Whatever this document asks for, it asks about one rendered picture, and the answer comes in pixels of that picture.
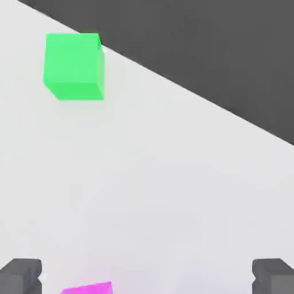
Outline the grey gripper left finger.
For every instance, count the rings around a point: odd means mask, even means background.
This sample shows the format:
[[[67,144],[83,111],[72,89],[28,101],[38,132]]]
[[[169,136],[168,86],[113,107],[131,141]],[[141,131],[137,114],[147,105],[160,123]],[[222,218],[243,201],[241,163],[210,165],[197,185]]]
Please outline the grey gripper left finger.
[[[0,294],[42,294],[40,259],[14,258],[0,269]]]

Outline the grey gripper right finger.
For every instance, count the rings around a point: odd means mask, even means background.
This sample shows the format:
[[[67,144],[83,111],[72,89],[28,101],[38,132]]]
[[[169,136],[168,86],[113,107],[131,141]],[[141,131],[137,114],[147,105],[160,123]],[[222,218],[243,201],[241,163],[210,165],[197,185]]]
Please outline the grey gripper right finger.
[[[294,269],[282,259],[255,259],[252,273],[252,294],[294,294]]]

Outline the small magenta cube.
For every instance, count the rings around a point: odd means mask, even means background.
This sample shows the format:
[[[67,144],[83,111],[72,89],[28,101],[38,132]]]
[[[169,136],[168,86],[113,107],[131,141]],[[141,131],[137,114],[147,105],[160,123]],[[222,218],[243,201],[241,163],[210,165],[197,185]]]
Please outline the small magenta cube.
[[[61,294],[113,294],[111,281],[62,290]]]

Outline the small green cube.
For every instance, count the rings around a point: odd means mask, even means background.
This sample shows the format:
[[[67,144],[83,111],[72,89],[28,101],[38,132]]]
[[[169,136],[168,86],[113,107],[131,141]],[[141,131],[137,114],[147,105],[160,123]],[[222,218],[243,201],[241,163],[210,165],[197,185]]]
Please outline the small green cube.
[[[58,100],[103,100],[105,56],[97,33],[48,33],[43,82]]]

